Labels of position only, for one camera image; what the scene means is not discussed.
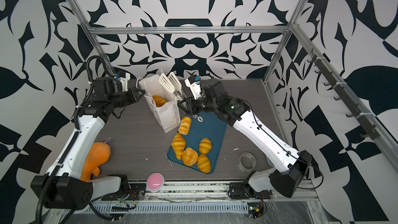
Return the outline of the long braided fake bread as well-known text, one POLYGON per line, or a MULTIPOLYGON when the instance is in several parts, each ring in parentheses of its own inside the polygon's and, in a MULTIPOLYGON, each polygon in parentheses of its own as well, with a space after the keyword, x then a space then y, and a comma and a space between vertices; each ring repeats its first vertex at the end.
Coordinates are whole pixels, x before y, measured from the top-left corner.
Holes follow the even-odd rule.
POLYGON ((162 98, 162 97, 160 97, 158 95, 154 95, 152 97, 152 99, 154 100, 155 105, 156 105, 157 108, 160 108, 160 107, 164 106, 167 103, 167 100, 165 100, 164 98, 162 98))

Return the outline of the white paper gift bag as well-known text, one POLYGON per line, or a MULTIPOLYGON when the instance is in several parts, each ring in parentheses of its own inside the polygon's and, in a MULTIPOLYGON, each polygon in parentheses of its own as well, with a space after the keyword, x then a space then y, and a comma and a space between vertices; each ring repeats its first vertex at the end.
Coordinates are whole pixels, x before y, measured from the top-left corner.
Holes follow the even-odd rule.
POLYGON ((177 97, 169 93, 159 82, 161 76, 153 75, 150 77, 139 77, 136 81, 136 87, 145 91, 144 100, 146 100, 155 119, 165 133, 180 126, 180 113, 177 106, 177 97), (165 104, 158 106, 155 97, 165 100, 165 104))

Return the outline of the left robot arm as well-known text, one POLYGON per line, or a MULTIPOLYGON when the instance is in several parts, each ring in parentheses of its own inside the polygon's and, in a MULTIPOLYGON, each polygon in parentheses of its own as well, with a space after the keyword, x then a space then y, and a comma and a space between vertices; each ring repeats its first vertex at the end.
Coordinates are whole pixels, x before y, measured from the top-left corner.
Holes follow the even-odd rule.
POLYGON ((35 222, 41 224, 42 210, 84 209, 92 201, 108 194, 127 193, 122 176, 107 176, 83 181, 83 168, 94 141, 115 109, 139 102, 145 90, 129 88, 126 75, 112 72, 104 58, 92 56, 86 60, 89 91, 74 111, 74 129, 66 145, 45 175, 35 176, 31 188, 38 196, 35 222))

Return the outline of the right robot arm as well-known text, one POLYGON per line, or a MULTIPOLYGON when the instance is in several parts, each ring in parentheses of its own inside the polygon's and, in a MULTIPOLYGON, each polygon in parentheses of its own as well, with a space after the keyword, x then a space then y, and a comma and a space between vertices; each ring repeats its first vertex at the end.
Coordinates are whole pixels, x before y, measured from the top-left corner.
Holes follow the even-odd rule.
POLYGON ((251 190, 262 192, 272 187, 282 196, 291 198, 310 168, 320 171, 312 164, 313 156, 309 152, 298 151, 280 139, 260 121, 249 102, 229 96, 221 81, 202 81, 200 76, 191 75, 184 82, 192 92, 191 97, 182 91, 181 82, 174 73, 161 74, 159 78, 160 85, 177 97, 179 108, 186 114, 215 114, 251 140, 271 161, 272 169, 254 172, 247 178, 251 190))

